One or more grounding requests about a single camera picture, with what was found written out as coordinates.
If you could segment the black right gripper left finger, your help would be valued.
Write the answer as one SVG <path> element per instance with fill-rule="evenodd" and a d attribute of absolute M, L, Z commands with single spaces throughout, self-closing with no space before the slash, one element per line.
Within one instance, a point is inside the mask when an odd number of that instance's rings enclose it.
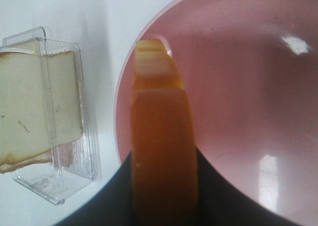
<path fill-rule="evenodd" d="M 133 226 L 131 154 L 109 182 L 57 226 Z"/>

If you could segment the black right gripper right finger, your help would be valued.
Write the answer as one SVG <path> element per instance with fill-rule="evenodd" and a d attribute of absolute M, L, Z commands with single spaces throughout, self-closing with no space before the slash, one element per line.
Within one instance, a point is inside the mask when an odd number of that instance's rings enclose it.
<path fill-rule="evenodd" d="M 303 151 L 266 154 L 252 165 L 252 199 L 224 178 L 199 151 L 202 226 L 316 226 L 318 159 Z"/>

